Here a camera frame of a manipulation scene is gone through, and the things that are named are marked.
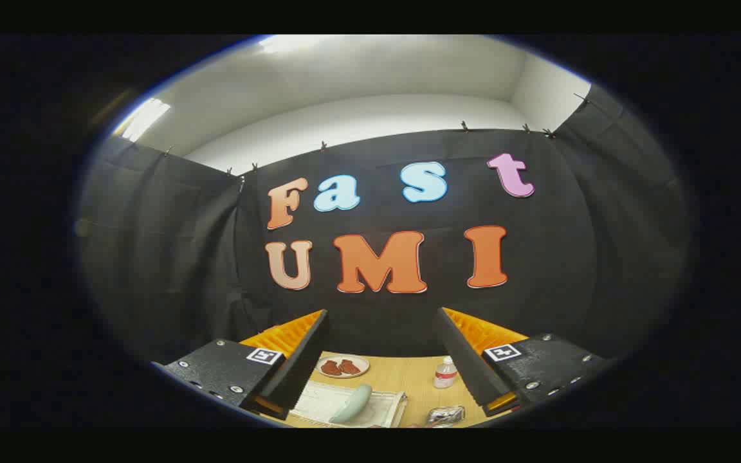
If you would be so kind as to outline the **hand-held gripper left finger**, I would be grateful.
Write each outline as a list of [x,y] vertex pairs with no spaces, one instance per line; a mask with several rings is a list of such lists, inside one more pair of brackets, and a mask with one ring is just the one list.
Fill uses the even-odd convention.
[[229,408],[283,420],[320,360],[329,326],[329,313],[315,311],[250,339],[212,340],[163,372]]

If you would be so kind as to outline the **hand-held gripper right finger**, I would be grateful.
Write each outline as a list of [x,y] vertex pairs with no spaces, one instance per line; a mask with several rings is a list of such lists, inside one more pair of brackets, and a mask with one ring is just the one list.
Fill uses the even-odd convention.
[[435,330],[471,397],[491,417],[552,401],[612,362],[552,333],[527,336],[442,307]]

